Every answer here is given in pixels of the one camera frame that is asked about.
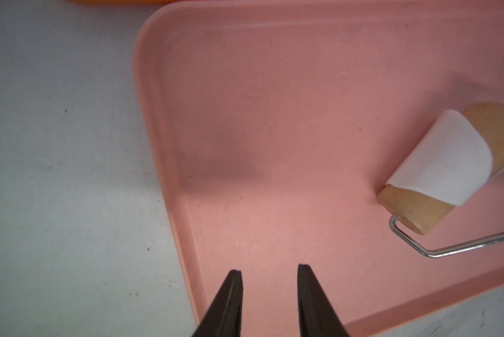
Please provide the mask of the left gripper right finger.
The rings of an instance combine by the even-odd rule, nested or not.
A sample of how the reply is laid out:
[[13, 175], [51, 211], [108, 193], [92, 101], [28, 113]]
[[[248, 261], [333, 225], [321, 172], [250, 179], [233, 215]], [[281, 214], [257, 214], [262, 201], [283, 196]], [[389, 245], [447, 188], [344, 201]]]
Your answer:
[[344, 336], [349, 333], [342, 325], [333, 306], [309, 265], [298, 266], [298, 315], [301, 336]]

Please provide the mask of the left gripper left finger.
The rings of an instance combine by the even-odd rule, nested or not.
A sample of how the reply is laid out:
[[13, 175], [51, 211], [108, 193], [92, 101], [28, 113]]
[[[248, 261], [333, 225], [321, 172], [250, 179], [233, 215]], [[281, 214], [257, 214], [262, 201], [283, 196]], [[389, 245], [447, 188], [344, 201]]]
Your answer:
[[192, 336], [241, 336], [243, 293], [242, 272], [229, 271]]

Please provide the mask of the wooden dough roller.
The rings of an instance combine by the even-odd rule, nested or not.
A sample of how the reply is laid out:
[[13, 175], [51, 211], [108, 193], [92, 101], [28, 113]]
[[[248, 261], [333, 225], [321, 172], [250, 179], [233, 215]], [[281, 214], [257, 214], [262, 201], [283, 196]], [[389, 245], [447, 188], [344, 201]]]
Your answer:
[[428, 250], [399, 229], [429, 233], [458, 206], [504, 171], [504, 104], [479, 102], [444, 111], [378, 193], [390, 229], [428, 258], [443, 258], [504, 242], [494, 234]]

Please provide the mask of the pink silicone mat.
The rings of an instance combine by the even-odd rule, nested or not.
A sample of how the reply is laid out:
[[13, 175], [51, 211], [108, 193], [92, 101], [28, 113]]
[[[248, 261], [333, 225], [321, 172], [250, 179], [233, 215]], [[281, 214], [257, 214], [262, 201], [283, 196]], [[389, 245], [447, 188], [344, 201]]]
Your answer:
[[504, 103], [504, 1], [182, 1], [134, 48], [194, 318], [229, 271], [243, 336], [297, 336], [308, 264], [353, 336], [504, 285], [504, 243], [426, 258], [376, 194], [441, 112]]

